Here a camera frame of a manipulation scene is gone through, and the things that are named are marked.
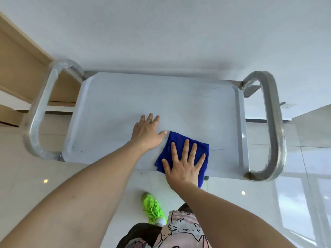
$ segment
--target floor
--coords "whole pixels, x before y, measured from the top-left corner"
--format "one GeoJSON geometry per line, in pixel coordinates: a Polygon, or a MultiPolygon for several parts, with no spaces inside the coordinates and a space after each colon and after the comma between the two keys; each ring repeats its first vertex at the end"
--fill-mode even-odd
{"type": "MultiPolygon", "coordinates": [[[[40,130],[42,146],[62,150],[70,116],[46,115],[40,130]]],[[[258,215],[297,247],[331,247],[331,105],[309,112],[284,125],[287,163],[272,182],[210,177],[203,189],[258,215]]],[[[265,123],[247,123],[252,169],[268,158],[265,123]]],[[[0,240],[49,192],[85,165],[45,161],[25,150],[20,129],[0,127],[0,240]]],[[[170,189],[163,174],[135,170],[101,247],[116,247],[138,222],[147,221],[140,197],[155,195],[165,212],[183,201],[170,189]]]]}

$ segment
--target pinky finger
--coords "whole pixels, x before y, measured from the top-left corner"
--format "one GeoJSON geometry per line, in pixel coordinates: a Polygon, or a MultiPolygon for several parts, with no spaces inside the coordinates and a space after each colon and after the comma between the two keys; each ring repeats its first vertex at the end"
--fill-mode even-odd
{"type": "Polygon", "coordinates": [[[195,167],[196,167],[198,170],[201,169],[201,166],[202,166],[202,164],[204,163],[205,159],[206,159],[206,154],[204,153],[204,154],[201,155],[199,161],[198,161],[197,164],[195,165],[195,167]]]}
{"type": "Polygon", "coordinates": [[[168,161],[165,160],[164,158],[161,161],[162,161],[162,164],[163,164],[163,168],[164,168],[165,173],[166,174],[170,174],[171,173],[171,169],[170,169],[170,166],[169,166],[168,161]]]}

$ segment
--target neon green shoe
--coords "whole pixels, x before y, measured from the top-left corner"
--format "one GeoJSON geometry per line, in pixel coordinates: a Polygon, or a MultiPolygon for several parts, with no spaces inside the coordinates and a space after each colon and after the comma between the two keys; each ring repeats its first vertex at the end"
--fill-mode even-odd
{"type": "Polygon", "coordinates": [[[146,212],[149,219],[148,223],[164,226],[167,222],[167,218],[161,210],[156,198],[152,194],[146,192],[141,197],[141,201],[143,203],[143,210],[146,212]]]}

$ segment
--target metal handle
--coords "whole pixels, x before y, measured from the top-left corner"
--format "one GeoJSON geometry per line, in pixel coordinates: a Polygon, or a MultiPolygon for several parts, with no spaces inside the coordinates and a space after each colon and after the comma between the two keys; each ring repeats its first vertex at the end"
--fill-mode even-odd
{"type": "Polygon", "coordinates": [[[24,145],[27,151],[36,157],[53,160],[59,160],[60,158],[61,152],[46,151],[40,146],[38,135],[52,89],[63,69],[74,71],[81,81],[85,80],[84,70],[74,61],[62,59],[53,61],[49,65],[43,86],[31,104],[29,113],[22,124],[24,145]]]}
{"type": "Polygon", "coordinates": [[[250,179],[255,181],[273,180],[283,171],[286,160],[286,140],[280,111],[278,91],[273,75],[267,71],[254,71],[243,80],[245,91],[254,82],[259,81],[267,114],[271,153],[263,171],[250,171],[250,179]]]}

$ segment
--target cleaning rag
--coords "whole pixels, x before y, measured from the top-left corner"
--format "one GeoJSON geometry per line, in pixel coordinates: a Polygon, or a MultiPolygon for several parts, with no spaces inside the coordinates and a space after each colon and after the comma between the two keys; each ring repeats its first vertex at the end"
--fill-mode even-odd
{"type": "Polygon", "coordinates": [[[201,143],[199,141],[193,140],[191,138],[180,135],[179,133],[171,131],[169,134],[169,137],[168,137],[168,141],[167,141],[162,153],[160,154],[160,156],[158,157],[158,159],[155,162],[155,166],[157,166],[158,171],[165,173],[163,164],[161,161],[164,158],[168,161],[169,166],[172,169],[171,143],[175,142],[177,153],[178,153],[178,158],[179,158],[179,160],[181,160],[182,152],[184,149],[184,142],[186,139],[188,139],[190,141],[189,154],[191,153],[192,145],[194,143],[197,144],[197,152],[196,152],[195,159],[194,159],[194,165],[196,165],[196,163],[199,161],[199,159],[203,153],[206,154],[205,161],[202,164],[202,167],[199,172],[199,177],[198,177],[198,187],[201,188],[201,186],[204,182],[205,171],[207,169],[207,163],[208,163],[209,144],[207,144],[207,143],[201,143]]]}

